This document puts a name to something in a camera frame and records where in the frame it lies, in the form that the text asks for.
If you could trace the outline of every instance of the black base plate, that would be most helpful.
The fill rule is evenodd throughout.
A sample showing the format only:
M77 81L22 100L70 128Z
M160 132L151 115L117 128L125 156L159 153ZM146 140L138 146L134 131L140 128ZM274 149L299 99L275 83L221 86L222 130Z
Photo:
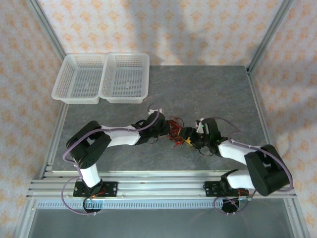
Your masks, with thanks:
M243 188L223 191L219 181L206 181L203 188L205 189L206 197L239 197L250 195L249 191Z
M118 182L103 181L101 191L105 189L105 193L98 195L98 197L116 197L118 190ZM74 188L74 197L89 197L90 193L83 181L77 181Z

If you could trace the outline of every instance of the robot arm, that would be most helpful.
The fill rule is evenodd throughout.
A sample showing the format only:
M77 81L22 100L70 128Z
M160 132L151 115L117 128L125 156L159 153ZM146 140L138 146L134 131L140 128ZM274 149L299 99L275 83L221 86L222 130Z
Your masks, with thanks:
M153 123L157 113L159 113L158 119ZM179 137L196 149L207 146L212 153L219 157L233 159L248 168L245 171L234 170L224 174L220 181L223 190L256 189L261 195L267 196L289 183L281 166L269 156L258 151L265 150L281 160L272 145L241 147L233 140L221 136L214 119L201 119L196 123L196 128L181 128L178 132ZM121 127L121 129L101 126L96 121L91 121L68 141L66 147L69 148L85 134L95 129L103 129L103 131L90 135L70 152L78 164L83 181L91 194L99 192L98 189L101 187L102 180L98 174L96 162L106 148L116 145L143 144L151 137L168 135L171 127L161 111L152 112L147 120L140 120L133 125Z

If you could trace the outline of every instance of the white plastic basket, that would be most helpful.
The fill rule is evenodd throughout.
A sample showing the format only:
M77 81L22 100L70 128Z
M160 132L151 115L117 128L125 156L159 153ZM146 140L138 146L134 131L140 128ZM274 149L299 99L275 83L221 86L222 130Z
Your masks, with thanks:
M144 53L110 53L99 96L110 103L142 103L149 90L150 58Z
M105 57L105 54L66 55L52 97L67 104L97 104Z

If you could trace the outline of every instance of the floral wallpaper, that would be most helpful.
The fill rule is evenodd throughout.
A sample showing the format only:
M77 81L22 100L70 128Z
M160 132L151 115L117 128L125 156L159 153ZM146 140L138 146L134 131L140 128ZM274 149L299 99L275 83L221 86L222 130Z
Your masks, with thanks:
M282 0L39 0L67 53L144 52L151 65L245 65Z
M61 61L26 0L0 1L0 15L0 237L9 238L58 115Z
M295 0L253 74L277 148L317 237L317 2Z

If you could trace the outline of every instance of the gray table surface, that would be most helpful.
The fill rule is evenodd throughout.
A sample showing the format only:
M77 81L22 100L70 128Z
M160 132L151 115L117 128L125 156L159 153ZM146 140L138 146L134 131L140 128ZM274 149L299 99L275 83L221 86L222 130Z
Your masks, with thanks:
M151 66L149 95L141 104L111 104L100 99L97 105L69 105L59 140L54 171L74 170L62 160L66 142L91 120L106 126L127 126L148 117L151 104L163 108L166 118L177 116L185 126L195 120L222 117L236 124L242 133L233 139L259 145L265 143L260 118L243 66ZM217 121L223 136L233 128ZM207 157L188 144L174 147L160 137L155 144L107 148L97 162L99 171L231 170L245 166L215 155Z

